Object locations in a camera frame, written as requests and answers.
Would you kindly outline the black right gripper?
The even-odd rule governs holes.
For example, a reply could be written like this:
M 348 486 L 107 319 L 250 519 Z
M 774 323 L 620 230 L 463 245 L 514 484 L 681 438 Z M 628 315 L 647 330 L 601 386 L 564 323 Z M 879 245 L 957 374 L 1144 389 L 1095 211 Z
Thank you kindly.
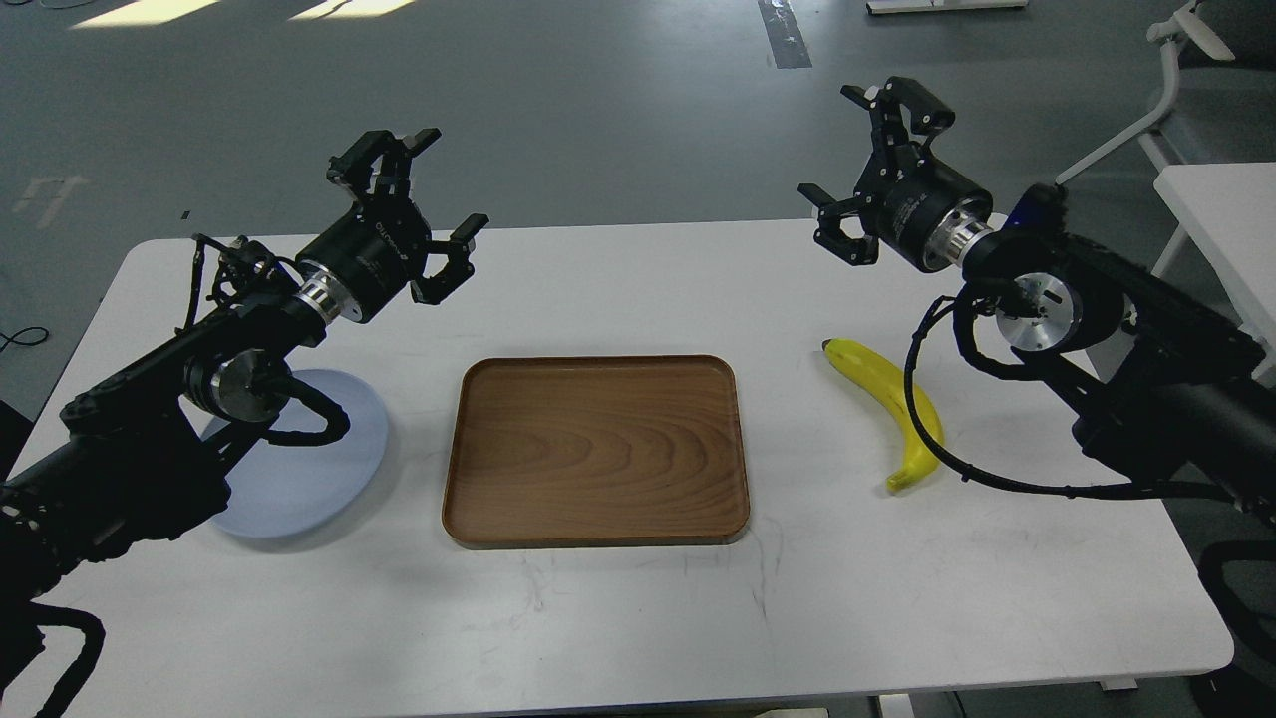
M 815 182 L 798 194 L 815 209 L 812 240 L 849 265 L 872 265 L 879 242 L 911 265 L 934 273 L 960 265 L 962 255 L 991 232 L 991 194 L 928 154 L 956 122 L 954 110 L 916 79 L 889 77 L 884 85 L 842 85 L 841 94 L 870 116 L 873 154 L 852 196 L 835 200 Z M 857 217 L 864 228 L 849 236 L 842 223 Z

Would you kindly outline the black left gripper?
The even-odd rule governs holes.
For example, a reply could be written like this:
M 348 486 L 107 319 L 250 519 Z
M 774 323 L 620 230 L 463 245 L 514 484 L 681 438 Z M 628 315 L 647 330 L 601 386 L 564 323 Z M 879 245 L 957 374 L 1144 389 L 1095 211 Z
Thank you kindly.
M 447 241 L 434 241 L 433 230 L 410 200 L 412 161 L 441 135 L 438 128 L 402 138 L 374 129 L 329 159 L 327 181 L 355 203 L 304 246 L 296 260 L 310 273 L 324 270 L 343 287 L 342 318 L 371 321 L 407 283 L 415 304 L 436 306 L 473 277 L 471 254 L 490 217 L 471 213 Z M 424 275 L 433 255 L 447 263 Z

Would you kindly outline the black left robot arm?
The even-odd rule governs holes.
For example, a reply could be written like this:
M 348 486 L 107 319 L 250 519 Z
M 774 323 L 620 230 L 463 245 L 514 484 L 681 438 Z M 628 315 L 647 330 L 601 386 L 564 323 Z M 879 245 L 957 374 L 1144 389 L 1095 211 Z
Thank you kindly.
M 471 214 L 433 238 L 411 199 L 411 167 L 441 136 L 364 133 L 327 179 L 350 208 L 296 258 L 258 240 L 194 236 L 182 326 L 61 409 L 68 444 L 3 483 L 3 686 L 43 650 L 46 627 L 83 645 L 40 708 L 68 712 L 105 649 L 85 610 L 40 598 L 82 562 L 122 557 L 179 536 L 228 505 L 228 472 L 256 444 L 316 448 L 345 437 L 342 406 L 293 376 L 286 358 L 315 347 L 338 318 L 365 324 L 402 289 L 436 305 L 473 277 Z

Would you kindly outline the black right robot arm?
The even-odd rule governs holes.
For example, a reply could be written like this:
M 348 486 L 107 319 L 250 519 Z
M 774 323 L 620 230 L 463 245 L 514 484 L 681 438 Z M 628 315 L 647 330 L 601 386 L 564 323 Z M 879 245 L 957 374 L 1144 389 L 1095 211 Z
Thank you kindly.
M 1273 392 L 1254 377 L 1265 349 L 1229 318 L 1101 244 L 1071 233 L 1067 195 L 1034 182 L 1003 223 L 991 195 L 934 154 L 954 114 L 915 79 L 843 85 L 866 110 L 872 152 L 851 195 L 800 194 L 817 245 L 851 265 L 889 247 L 915 269 L 960 272 L 924 312 L 887 392 L 906 441 L 962 480 L 1016 494 L 1105 501 L 1205 499 L 1273 524 Z M 944 448 L 915 374 L 923 342 L 949 319 L 970 367 L 1040 383 L 1068 406 L 1085 457 L 1116 485 L 1035 485 Z

